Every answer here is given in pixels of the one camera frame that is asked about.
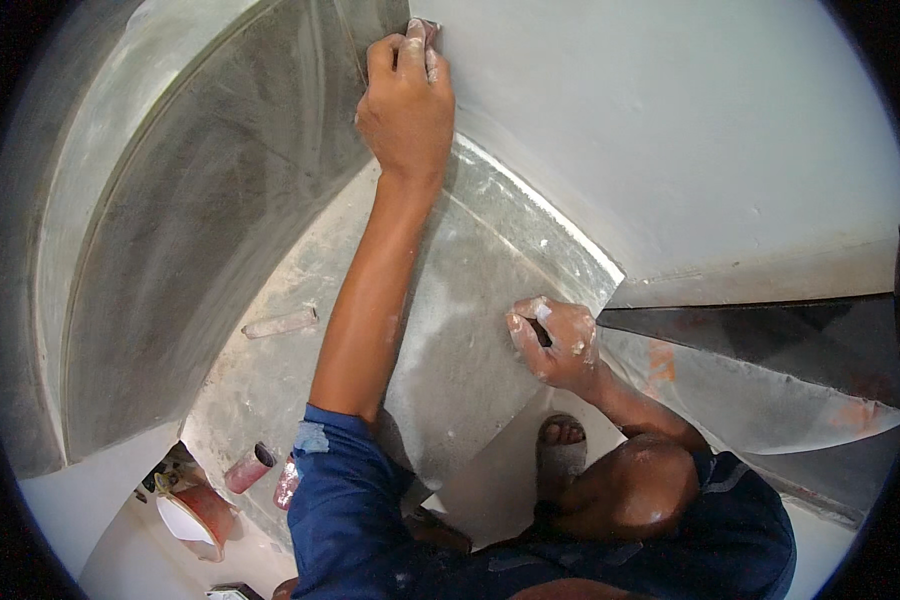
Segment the hand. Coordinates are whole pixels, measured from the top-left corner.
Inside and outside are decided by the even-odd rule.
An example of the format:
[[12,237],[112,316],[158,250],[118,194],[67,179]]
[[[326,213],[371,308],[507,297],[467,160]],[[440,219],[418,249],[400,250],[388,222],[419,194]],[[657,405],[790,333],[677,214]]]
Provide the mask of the hand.
[[384,174],[439,189],[453,142],[455,100],[450,63],[426,42],[423,23],[410,19],[406,35],[370,46],[369,86],[357,104],[356,123]]
[[[533,322],[550,337],[551,345],[540,344]],[[530,372],[540,381],[581,398],[592,396],[602,361],[596,344],[597,325],[587,306],[557,302],[545,295],[527,297],[506,313],[506,328]]]

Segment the person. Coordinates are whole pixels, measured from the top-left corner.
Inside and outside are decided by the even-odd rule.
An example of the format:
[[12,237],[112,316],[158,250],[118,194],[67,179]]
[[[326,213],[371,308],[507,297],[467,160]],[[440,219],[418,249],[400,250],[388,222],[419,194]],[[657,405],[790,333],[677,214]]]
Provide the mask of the person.
[[420,237],[443,183],[455,99],[450,65],[417,19],[406,35],[369,48],[367,71],[356,127],[381,174],[293,446],[292,597],[781,598],[796,551],[780,496],[621,383],[600,360],[586,307],[544,296],[517,301],[501,327],[544,383],[596,406],[627,440],[580,472],[580,453],[558,450],[580,447],[586,432],[569,415],[550,417],[527,531],[474,553],[453,535],[439,543],[433,531],[411,533],[399,503],[413,474],[374,433]]

